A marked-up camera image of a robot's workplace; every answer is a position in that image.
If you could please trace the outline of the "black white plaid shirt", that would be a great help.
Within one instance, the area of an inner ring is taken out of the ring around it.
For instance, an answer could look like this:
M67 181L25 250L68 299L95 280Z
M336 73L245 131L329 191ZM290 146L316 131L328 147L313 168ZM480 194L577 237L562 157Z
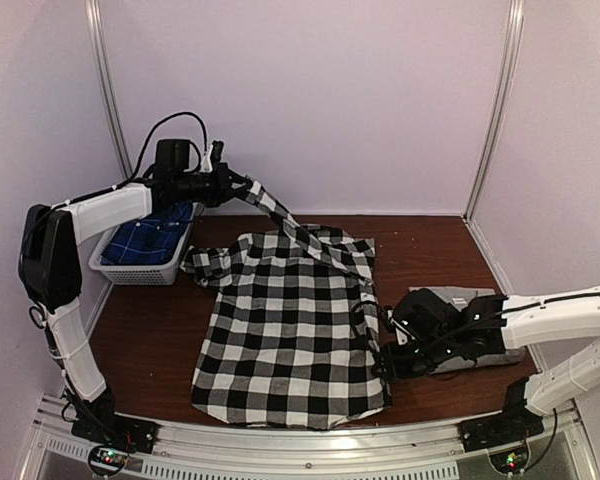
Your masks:
M329 430L391 403L380 350L375 243L302 224L254 183L273 222L224 248L190 248L182 270L216 291L191 403L229 425Z

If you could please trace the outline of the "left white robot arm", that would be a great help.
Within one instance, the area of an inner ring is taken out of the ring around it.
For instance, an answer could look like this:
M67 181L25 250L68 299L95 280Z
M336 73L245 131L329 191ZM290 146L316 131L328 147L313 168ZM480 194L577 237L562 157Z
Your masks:
M113 394L81 320L79 246L179 201L217 207L244 197L252 184L252 179L220 163L213 171L184 172L167 180L129 180L55 206L38 204L28 210L18 275L49 353L61 368L70 400L85 417L86 429L101 443L117 442L124 424L115 415Z

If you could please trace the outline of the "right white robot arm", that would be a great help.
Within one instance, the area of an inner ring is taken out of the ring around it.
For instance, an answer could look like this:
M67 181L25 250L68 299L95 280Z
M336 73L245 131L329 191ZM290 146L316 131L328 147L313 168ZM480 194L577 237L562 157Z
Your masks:
M508 387L492 423L502 441L515 440L531 421L600 384L600 286L540 296L478 295L462 302L420 288L382 318L396 337L374 355L373 372L385 380L424 376L456 358L478 361L534 344L591 339L559 365Z

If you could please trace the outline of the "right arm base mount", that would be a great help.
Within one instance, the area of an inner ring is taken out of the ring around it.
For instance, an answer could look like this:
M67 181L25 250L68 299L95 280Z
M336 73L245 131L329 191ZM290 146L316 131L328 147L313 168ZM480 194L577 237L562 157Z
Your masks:
M464 451L473 452L521 442L543 433L544 425L542 417L522 409L464 420L458 429Z

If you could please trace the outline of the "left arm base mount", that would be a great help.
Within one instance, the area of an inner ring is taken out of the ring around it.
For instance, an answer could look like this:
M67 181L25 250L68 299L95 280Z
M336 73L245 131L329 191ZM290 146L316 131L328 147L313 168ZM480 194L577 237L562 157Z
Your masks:
M114 416L114 424L105 428L86 418L77 419L71 433L75 437L115 447L128 453L151 454L157 438L158 424L123 415Z

